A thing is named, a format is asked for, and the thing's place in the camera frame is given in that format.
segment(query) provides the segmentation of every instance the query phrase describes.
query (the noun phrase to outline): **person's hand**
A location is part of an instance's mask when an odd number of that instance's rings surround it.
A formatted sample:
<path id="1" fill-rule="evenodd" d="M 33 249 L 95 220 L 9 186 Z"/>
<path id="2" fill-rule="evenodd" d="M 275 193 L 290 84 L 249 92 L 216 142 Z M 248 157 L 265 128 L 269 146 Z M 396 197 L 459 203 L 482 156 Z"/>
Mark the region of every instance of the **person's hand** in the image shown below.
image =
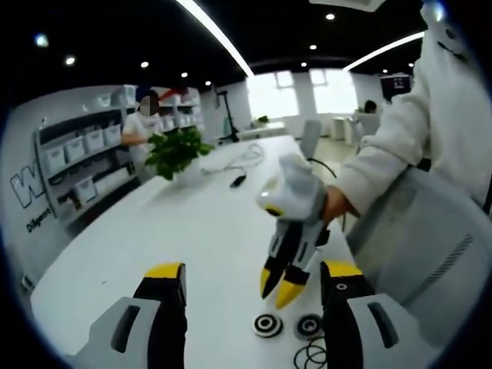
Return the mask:
<path id="1" fill-rule="evenodd" d="M 327 189 L 327 200 L 324 205 L 323 220 L 325 224 L 330 223 L 335 218 L 348 212 L 355 212 L 351 203 L 345 197 L 344 193 L 338 188 L 333 186 L 328 186 Z"/>

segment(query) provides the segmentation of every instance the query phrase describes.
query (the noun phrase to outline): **led light strip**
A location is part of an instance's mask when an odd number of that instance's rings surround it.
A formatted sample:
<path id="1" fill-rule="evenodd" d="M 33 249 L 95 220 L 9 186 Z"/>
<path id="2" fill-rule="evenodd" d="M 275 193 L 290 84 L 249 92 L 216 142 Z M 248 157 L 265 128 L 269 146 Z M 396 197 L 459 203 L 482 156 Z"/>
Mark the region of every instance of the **led light strip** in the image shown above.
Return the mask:
<path id="1" fill-rule="evenodd" d="M 406 44 L 406 43 L 408 43 L 410 41 L 418 40 L 419 38 L 423 38 L 423 37 L 424 37 L 424 33 L 423 32 L 418 32 L 415 35 L 407 36 L 405 38 L 402 38 L 401 40 L 398 40 L 398 41 L 395 41 L 395 42 L 391 42 L 389 45 L 386 45 L 386 46 L 384 46 L 384 47 L 376 50 L 375 52 L 371 52 L 370 54 L 367 54 L 363 58 L 360 58 L 359 60 L 354 61 L 352 64 L 347 65 L 343 69 L 343 71 L 350 71 L 352 68 L 355 68 L 358 65 L 361 65 L 362 63 L 365 63 L 368 60 L 371 60 L 372 58 L 375 58 L 376 56 L 383 54 L 384 52 L 388 52 L 392 48 L 396 48 L 398 46 L 402 46 L 403 44 Z"/>
<path id="2" fill-rule="evenodd" d="M 200 8 L 193 0 L 176 0 L 176 2 L 188 10 L 189 13 L 193 15 L 217 39 L 217 41 L 222 44 L 222 46 L 224 46 L 248 77 L 254 77 L 253 71 L 249 68 L 248 63 L 246 63 L 241 54 L 239 54 L 239 51 L 202 8 Z"/>

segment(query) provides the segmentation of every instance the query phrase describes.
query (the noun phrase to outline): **black ceiling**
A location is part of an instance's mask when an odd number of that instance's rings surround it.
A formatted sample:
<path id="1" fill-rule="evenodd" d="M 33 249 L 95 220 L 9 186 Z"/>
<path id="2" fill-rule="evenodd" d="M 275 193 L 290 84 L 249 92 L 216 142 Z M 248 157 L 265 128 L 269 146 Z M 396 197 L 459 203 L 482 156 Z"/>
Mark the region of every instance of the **black ceiling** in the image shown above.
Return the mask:
<path id="1" fill-rule="evenodd" d="M 254 73 L 309 66 L 341 68 L 399 38 L 424 30 L 421 0 L 387 0 L 375 13 L 312 5 L 308 0 L 196 1 L 230 38 Z M 11 30 L 7 71 L 13 104 L 86 85 L 226 85 L 244 72 L 175 0 L 43 2 L 21 12 Z M 25 4 L 19 2 L 16 7 Z M 336 19 L 328 21 L 327 13 Z M 49 47 L 37 48 L 43 32 Z M 309 45 L 316 44 L 312 51 Z M 361 73 L 410 71 L 420 53 L 411 42 L 355 68 Z M 66 55 L 77 60 L 63 65 Z M 143 61 L 150 63 L 141 69 Z M 181 78 L 186 71 L 188 77 Z"/>

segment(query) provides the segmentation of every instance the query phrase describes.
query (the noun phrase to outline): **white pot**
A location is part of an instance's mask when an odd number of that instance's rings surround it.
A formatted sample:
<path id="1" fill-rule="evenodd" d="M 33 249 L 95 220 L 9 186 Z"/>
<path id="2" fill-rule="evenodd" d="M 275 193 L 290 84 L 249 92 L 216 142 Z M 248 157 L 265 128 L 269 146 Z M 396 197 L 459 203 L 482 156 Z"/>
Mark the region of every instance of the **white pot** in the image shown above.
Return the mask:
<path id="1" fill-rule="evenodd" d="M 190 187 L 200 183 L 202 179 L 200 158 L 193 160 L 185 170 L 177 173 L 175 177 L 176 183 L 182 187 Z"/>

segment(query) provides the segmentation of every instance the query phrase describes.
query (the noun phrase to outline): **wire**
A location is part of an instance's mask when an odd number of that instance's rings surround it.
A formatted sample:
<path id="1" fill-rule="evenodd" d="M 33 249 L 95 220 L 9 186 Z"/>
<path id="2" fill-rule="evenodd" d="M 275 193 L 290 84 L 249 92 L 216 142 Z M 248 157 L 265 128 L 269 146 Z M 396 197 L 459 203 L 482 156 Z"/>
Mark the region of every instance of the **wire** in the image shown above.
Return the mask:
<path id="1" fill-rule="evenodd" d="M 205 174 L 220 173 L 237 169 L 246 175 L 246 169 L 256 167 L 264 160 L 264 149 L 259 144 L 251 144 L 245 152 L 229 161 L 222 169 L 202 169 Z M 252 164 L 239 165 L 241 162 L 254 161 Z"/>
<path id="2" fill-rule="evenodd" d="M 333 175 L 334 178 L 337 179 L 337 175 L 335 174 L 335 172 L 333 171 L 333 169 L 331 169 L 330 167 L 328 167 L 324 162 L 322 162 L 320 160 L 317 160 L 315 158 L 309 158 L 307 161 L 312 161 L 314 163 L 318 163 L 319 165 L 325 167 L 331 173 L 331 175 Z M 345 214 L 342 216 L 341 231 L 342 232 L 345 232 Z"/>
<path id="3" fill-rule="evenodd" d="M 309 341 L 309 344 L 298 350 L 295 355 L 294 355 L 294 367 L 296 369 L 310 369 L 312 366 L 308 366 L 310 363 L 311 364 L 317 364 L 317 369 L 321 369 L 327 364 L 327 351 L 324 347 L 320 346 L 319 344 L 315 344 L 319 340 L 324 340 L 324 336 L 316 337 L 313 340 Z M 304 361 L 304 365 L 299 366 L 299 356 L 306 351 L 306 359 Z M 324 355 L 322 358 L 315 360 L 314 358 L 319 356 L 319 355 Z"/>

